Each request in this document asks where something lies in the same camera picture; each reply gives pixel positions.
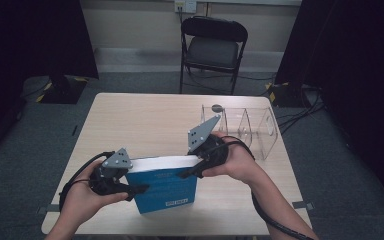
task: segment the black curtain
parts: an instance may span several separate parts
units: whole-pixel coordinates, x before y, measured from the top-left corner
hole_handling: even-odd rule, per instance
[[[79,0],[0,0],[0,122],[27,78],[53,72],[98,78]]]
[[[303,0],[276,78],[288,81],[322,89],[352,150],[384,186],[384,1]]]

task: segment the gray carpet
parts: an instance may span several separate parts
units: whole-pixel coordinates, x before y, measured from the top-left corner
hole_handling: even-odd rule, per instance
[[[272,74],[246,76],[269,79]],[[179,73],[102,73],[99,80],[87,84],[76,105],[38,104],[35,99],[40,92],[26,97],[28,103],[21,120],[0,143],[0,239],[43,239],[44,215],[37,210],[52,200],[96,94],[176,94],[178,79]],[[188,77],[186,80],[197,84]],[[44,77],[26,80],[25,94],[46,81]],[[196,81],[211,88],[229,89],[228,78]],[[238,79],[235,95],[259,96],[269,82]],[[184,93],[220,91],[186,85]],[[274,111],[279,117],[302,109]],[[321,110],[298,121],[283,138],[304,200],[315,206],[309,215],[321,239],[384,239],[384,189],[346,147],[339,126],[329,114]]]

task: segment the wooden table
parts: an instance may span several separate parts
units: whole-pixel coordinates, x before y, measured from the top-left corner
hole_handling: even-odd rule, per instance
[[[52,204],[58,204],[63,185],[87,160],[103,151],[125,147],[131,158],[185,155],[187,131],[200,123],[202,105],[226,108],[270,106],[263,97],[98,94],[58,186]],[[269,156],[257,160],[289,203],[302,201],[281,136]],[[310,224],[305,208],[297,209]],[[42,231],[48,233],[59,213],[48,212]],[[195,202],[168,210],[139,214],[136,204],[120,202],[102,208],[76,234],[141,236],[268,235],[255,212],[250,189],[227,176],[198,179]]]

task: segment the black chair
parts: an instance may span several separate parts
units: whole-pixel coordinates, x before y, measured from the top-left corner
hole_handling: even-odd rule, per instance
[[[180,70],[180,89],[183,88],[183,70],[186,67],[231,73],[232,87],[235,90],[236,78],[248,32],[235,21],[210,17],[194,16],[182,22],[182,60]],[[192,36],[188,46],[186,36]]]

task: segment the blue book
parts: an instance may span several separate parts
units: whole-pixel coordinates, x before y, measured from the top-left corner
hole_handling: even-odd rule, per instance
[[[197,177],[182,179],[178,173],[195,166],[197,156],[170,156],[131,160],[133,168],[126,174],[129,185],[149,185],[135,196],[140,214],[190,204],[195,201]]]

